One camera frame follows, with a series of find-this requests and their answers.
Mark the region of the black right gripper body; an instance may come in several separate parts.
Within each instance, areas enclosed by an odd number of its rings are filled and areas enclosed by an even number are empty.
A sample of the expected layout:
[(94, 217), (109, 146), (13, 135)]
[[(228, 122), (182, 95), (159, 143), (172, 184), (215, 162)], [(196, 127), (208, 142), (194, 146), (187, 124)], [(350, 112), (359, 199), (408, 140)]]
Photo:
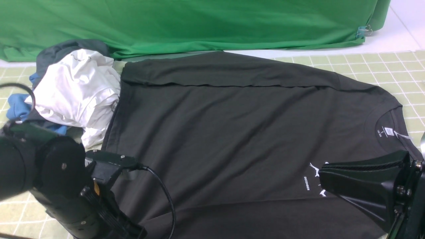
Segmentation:
[(404, 169), (405, 183), (396, 188), (399, 196), (394, 208), (395, 220), (388, 239), (424, 238), (424, 159), (412, 160)]

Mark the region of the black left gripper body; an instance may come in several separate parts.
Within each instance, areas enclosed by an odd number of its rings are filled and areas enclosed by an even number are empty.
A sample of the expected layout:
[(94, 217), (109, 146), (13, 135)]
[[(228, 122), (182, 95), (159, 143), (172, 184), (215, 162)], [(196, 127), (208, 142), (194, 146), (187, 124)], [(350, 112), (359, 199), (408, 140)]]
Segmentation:
[(42, 143), (32, 195), (75, 239), (144, 239), (146, 229), (120, 210), (111, 189), (91, 179), (85, 156), (67, 136)]

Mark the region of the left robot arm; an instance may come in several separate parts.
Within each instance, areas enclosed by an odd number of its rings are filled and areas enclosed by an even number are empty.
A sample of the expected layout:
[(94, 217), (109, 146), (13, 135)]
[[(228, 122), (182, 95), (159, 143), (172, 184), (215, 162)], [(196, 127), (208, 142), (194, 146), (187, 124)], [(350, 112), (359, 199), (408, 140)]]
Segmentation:
[(75, 239), (144, 239), (147, 231), (126, 216), (111, 191), (136, 160), (86, 151), (73, 138), (32, 124), (1, 129), (1, 200), (30, 192)]

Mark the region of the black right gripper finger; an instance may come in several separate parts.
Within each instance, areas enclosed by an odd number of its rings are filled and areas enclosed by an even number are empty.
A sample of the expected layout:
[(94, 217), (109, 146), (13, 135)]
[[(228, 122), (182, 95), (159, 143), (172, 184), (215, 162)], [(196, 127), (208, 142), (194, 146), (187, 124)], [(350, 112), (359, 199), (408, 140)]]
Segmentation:
[(409, 165), (408, 151), (363, 161), (328, 163), (319, 170), (320, 184), (388, 233), (395, 220), (396, 202), (402, 198), (398, 187), (405, 188)]

